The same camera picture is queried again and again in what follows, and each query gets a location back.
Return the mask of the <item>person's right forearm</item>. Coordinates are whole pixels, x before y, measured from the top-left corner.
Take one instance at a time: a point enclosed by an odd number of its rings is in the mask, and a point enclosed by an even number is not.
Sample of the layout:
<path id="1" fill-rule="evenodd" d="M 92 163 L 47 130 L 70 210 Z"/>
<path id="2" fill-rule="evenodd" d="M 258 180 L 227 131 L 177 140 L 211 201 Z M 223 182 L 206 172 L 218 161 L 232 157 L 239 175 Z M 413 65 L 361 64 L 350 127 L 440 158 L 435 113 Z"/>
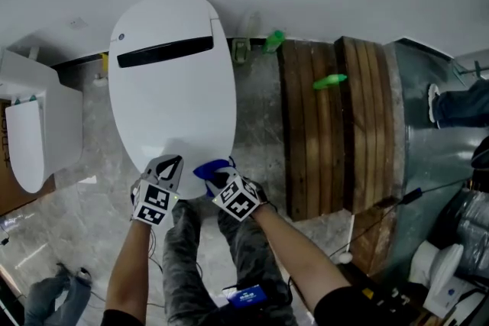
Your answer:
<path id="1" fill-rule="evenodd" d="M 290 274 L 308 310 L 314 310 L 329 293 L 350 286 L 325 253 L 284 220 L 271 205 L 260 205 L 252 216 Z"/>

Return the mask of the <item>person's black shirt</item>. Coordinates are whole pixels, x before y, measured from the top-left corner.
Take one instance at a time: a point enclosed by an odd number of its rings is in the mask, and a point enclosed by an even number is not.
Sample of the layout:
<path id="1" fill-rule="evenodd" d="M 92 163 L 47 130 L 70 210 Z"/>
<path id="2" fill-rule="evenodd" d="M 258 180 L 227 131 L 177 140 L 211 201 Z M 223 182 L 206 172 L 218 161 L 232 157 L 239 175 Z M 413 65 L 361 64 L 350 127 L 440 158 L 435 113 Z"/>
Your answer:
<path id="1" fill-rule="evenodd" d="M 372 303 L 360 289 L 349 286 L 325 295 L 313 310 L 317 326 L 394 326 L 389 312 Z M 135 317 L 118 310 L 104 312 L 100 326 L 144 326 Z M 272 314 L 233 310 L 229 306 L 211 312 L 189 326 L 297 326 L 285 308 Z"/>

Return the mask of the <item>blue cleaning cloth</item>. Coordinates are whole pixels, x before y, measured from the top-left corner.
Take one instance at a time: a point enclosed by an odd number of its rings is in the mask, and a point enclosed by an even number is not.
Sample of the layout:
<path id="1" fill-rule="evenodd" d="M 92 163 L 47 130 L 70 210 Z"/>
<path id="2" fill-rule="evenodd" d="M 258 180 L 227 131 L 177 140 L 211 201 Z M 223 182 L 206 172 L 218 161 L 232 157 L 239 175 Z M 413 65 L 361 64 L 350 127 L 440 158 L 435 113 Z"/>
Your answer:
<path id="1" fill-rule="evenodd" d="M 235 161 L 231 157 L 229 157 L 227 160 L 218 159 L 204 163 L 203 165 L 195 168 L 193 170 L 193 174 L 204 182 L 206 180 L 212 181 L 222 191 L 226 187 L 228 180 L 216 180 L 214 177 L 214 172 L 219 168 L 227 166 L 236 167 Z"/>

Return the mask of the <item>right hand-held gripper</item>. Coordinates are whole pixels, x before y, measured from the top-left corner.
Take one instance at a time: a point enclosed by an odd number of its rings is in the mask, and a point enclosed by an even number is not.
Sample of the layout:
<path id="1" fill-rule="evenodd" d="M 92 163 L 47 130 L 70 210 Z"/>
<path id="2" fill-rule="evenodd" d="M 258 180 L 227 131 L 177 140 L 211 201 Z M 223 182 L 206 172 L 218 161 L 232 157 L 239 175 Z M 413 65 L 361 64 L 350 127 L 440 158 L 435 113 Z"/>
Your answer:
<path id="1" fill-rule="evenodd" d="M 206 180 L 206 194 L 221 210 L 237 221 L 246 219 L 258 207 L 257 187 L 243 179 L 233 166 L 217 169 L 216 180 L 228 180 L 221 190 L 212 181 Z"/>

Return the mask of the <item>person's left hand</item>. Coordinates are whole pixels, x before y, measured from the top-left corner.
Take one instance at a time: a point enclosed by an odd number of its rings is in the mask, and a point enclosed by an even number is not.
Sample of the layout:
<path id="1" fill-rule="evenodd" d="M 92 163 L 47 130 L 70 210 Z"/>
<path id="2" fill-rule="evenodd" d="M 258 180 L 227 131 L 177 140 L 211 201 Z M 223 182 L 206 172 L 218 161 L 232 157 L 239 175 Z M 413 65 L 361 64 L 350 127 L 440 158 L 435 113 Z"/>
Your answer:
<path id="1" fill-rule="evenodd" d="M 141 179 L 131 186 L 130 200 L 132 204 L 131 220 L 134 220 L 141 210 Z"/>

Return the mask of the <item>white toilet bowl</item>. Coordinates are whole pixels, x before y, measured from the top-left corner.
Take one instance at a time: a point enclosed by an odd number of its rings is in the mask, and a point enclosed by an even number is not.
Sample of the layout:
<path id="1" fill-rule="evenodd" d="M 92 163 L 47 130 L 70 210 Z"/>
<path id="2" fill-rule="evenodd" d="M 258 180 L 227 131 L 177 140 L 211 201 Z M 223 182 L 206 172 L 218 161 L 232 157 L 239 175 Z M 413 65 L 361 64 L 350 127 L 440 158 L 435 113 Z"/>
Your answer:
<path id="1" fill-rule="evenodd" d="M 423 307 L 438 318 L 444 318 L 455 305 L 455 294 L 460 293 L 460 279 L 455 272 L 460 264 L 464 246 L 453 244 L 439 249 L 427 240 L 413 255 L 408 282 L 428 289 Z"/>

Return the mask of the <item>brown cardboard box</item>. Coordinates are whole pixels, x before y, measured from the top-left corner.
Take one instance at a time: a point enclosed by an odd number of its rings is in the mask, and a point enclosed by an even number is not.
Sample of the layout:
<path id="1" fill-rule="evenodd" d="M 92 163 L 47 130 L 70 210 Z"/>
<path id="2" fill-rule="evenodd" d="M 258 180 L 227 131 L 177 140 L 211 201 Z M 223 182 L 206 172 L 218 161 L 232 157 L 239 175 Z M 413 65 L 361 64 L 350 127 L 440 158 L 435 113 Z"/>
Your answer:
<path id="1" fill-rule="evenodd" d="M 50 176 L 39 192 L 26 192 L 18 183 L 10 164 L 5 109 L 10 101 L 0 99 L 0 216 L 14 211 L 56 189 L 54 175 Z"/>

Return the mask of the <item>person's leg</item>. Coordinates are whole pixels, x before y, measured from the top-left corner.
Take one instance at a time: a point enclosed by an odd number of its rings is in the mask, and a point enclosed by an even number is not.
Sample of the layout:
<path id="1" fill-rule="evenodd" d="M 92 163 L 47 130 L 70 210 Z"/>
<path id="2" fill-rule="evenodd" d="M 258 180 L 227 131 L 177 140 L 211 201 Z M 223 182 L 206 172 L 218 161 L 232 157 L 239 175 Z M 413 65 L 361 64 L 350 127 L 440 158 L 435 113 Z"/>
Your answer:
<path id="1" fill-rule="evenodd" d="M 201 221 L 194 205 L 179 200 L 172 210 L 162 259 L 165 315 L 168 326 L 221 326 L 219 308 L 197 268 Z"/>
<path id="2" fill-rule="evenodd" d="M 233 310 L 263 312 L 267 315 L 278 308 L 285 308 L 287 313 L 293 315 L 290 290 L 283 280 L 267 238 L 257 222 L 251 218 L 240 222 L 220 211 L 218 225 L 229 245 L 236 267 L 235 287 L 242 289 L 260 285 L 268 297 L 265 303 L 247 308 L 234 308 L 230 303 L 226 306 Z"/>

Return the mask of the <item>person's right hand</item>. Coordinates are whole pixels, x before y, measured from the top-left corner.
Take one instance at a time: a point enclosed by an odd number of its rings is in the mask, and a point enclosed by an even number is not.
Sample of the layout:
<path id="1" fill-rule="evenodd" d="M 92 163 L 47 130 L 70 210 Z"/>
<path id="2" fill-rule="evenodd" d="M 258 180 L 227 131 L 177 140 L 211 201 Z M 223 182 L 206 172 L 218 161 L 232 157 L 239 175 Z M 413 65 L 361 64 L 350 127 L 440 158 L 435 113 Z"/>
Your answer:
<path id="1" fill-rule="evenodd" d="M 261 205 L 265 205 L 265 204 L 270 203 L 263 187 L 261 186 L 261 184 L 259 184 L 258 182 L 255 182 L 254 180 L 251 180 L 247 177 L 245 177 L 244 179 L 245 179 L 246 183 L 254 190 L 254 193 L 255 193 L 255 195 L 256 195 L 256 197 L 259 200 Z"/>

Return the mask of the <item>green detergent bottle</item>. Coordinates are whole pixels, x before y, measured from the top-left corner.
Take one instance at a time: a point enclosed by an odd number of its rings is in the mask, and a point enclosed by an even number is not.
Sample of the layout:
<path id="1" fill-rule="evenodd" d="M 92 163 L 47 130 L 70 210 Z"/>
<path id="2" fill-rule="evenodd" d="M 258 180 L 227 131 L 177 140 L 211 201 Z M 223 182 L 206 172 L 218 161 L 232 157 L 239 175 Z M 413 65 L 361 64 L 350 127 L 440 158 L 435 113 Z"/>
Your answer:
<path id="1" fill-rule="evenodd" d="M 286 40 L 285 33 L 280 30 L 275 30 L 272 34 L 270 34 L 266 39 L 262 46 L 262 53 L 276 53 L 278 48 L 282 45 L 282 43 Z"/>
<path id="2" fill-rule="evenodd" d="M 324 78 L 316 80 L 313 83 L 313 88 L 315 90 L 327 89 L 330 86 L 337 86 L 347 79 L 348 77 L 345 74 L 331 74 Z"/>

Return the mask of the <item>person's left forearm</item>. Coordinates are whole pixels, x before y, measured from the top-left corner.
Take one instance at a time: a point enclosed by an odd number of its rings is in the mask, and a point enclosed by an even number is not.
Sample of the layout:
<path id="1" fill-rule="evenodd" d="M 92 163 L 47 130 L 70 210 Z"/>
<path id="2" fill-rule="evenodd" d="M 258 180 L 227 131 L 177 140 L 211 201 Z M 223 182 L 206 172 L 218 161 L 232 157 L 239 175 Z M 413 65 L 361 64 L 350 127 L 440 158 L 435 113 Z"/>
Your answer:
<path id="1" fill-rule="evenodd" d="M 110 276 L 105 309 L 118 310 L 145 323 L 149 292 L 148 251 L 151 226 L 131 222 Z"/>

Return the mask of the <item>person's left leg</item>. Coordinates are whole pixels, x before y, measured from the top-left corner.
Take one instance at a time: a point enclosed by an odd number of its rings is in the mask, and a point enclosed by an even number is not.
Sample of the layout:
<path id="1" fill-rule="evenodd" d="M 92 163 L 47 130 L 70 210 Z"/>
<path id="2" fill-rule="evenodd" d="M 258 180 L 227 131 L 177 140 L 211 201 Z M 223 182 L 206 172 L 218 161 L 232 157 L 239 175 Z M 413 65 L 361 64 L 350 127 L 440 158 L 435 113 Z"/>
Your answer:
<path id="1" fill-rule="evenodd" d="M 168 326 L 221 326 L 219 308 L 197 268 L 201 221 L 194 205 L 179 200 L 172 210 L 162 259 L 165 315 Z"/>

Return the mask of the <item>white toilet lid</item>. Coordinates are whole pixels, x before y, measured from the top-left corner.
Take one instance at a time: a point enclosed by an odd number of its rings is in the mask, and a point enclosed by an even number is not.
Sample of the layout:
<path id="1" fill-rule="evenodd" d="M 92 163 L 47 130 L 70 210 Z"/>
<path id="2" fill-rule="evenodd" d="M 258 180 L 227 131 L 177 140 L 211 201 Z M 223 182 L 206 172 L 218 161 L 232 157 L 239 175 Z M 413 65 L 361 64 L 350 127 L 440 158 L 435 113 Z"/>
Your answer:
<path id="1" fill-rule="evenodd" d="M 174 60 L 121 68 L 109 54 L 108 87 L 122 143 L 138 172 L 160 155 L 184 160 L 179 194 L 206 192 L 193 171 L 231 155 L 236 129 L 235 78 L 221 23 L 211 21 L 214 47 Z"/>

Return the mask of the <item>white tank toilet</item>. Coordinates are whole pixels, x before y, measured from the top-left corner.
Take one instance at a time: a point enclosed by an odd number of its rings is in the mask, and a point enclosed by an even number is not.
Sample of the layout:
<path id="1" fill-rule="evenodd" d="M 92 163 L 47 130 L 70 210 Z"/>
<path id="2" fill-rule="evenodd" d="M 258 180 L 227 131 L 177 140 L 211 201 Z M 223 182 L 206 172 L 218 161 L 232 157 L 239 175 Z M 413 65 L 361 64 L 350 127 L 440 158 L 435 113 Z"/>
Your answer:
<path id="1" fill-rule="evenodd" d="M 36 193 L 83 151 L 83 94 L 58 72 L 0 48 L 0 100 L 5 109 L 11 168 L 24 191 Z"/>

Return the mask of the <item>small black screen device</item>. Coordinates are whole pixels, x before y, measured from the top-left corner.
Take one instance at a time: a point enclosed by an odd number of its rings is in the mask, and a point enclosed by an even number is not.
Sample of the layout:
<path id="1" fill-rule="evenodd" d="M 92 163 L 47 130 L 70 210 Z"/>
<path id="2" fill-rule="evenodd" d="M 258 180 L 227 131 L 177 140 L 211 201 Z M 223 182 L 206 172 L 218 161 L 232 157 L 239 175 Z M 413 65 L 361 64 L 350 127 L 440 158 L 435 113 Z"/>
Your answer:
<path id="1" fill-rule="evenodd" d="M 234 308 L 238 309 L 261 305 L 268 300 L 266 293 L 260 285 L 242 289 L 231 287 L 225 295 L 228 302 Z"/>

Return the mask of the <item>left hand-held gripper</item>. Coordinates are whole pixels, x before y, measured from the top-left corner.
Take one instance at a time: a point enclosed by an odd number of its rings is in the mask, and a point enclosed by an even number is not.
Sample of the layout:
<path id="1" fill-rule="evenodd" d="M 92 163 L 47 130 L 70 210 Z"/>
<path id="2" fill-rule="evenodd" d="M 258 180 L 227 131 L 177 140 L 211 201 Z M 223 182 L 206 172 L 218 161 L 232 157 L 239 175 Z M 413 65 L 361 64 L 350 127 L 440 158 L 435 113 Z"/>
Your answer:
<path id="1" fill-rule="evenodd" d="M 152 159 L 141 179 L 141 210 L 134 220 L 151 226 L 162 225 L 170 216 L 179 195 L 184 160 L 180 155 L 167 154 Z M 147 180 L 161 180 L 160 187 Z"/>

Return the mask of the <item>white smart toilet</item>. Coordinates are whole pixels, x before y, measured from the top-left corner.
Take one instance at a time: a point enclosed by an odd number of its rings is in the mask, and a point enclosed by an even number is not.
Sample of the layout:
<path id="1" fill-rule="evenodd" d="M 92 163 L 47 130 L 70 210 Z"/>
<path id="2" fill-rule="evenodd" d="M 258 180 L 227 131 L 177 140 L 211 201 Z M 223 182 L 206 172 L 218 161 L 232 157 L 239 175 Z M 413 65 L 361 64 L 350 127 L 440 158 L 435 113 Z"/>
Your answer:
<path id="1" fill-rule="evenodd" d="M 143 0 L 120 17 L 109 50 L 126 53 L 208 36 L 220 40 L 224 31 L 207 0 Z"/>

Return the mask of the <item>wooden plank platform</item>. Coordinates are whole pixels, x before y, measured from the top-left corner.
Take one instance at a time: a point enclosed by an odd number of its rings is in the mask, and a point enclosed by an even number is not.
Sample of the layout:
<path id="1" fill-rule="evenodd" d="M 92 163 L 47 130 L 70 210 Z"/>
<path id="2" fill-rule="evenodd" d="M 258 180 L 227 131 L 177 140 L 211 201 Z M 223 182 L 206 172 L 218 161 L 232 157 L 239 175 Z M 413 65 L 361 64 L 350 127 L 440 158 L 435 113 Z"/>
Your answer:
<path id="1" fill-rule="evenodd" d="M 387 266 L 403 196 L 404 107 L 394 52 L 341 37 L 332 44 L 288 40 L 278 53 L 287 214 L 294 221 L 346 210 L 354 219 L 342 250 L 362 272 Z M 331 74 L 348 79 L 315 90 Z"/>

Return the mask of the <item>plastic wrapped grey bundle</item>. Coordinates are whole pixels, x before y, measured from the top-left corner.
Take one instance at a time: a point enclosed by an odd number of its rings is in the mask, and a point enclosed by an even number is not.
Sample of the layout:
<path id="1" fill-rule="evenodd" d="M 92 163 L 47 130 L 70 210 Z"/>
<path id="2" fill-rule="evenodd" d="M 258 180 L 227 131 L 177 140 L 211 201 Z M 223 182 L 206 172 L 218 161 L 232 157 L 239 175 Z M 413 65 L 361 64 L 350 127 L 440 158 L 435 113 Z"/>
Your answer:
<path id="1" fill-rule="evenodd" d="M 464 247 L 461 272 L 489 280 L 489 193 L 465 193 L 457 235 Z"/>

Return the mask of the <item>person's right leg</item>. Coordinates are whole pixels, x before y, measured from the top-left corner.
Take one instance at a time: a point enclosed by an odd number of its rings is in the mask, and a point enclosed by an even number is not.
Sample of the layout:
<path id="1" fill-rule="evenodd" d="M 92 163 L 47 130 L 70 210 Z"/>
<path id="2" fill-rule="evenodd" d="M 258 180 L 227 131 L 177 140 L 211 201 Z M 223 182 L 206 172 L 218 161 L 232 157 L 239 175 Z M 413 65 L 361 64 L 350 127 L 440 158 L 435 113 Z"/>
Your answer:
<path id="1" fill-rule="evenodd" d="M 226 306 L 233 310 L 263 312 L 267 315 L 278 308 L 285 308 L 287 313 L 293 315 L 290 290 L 283 280 L 267 238 L 257 222 L 251 218 L 240 222 L 220 211 L 218 225 L 229 245 L 236 267 L 235 287 L 242 289 L 260 285 L 268 297 L 265 303 L 247 308 L 234 308 L 230 303 Z"/>

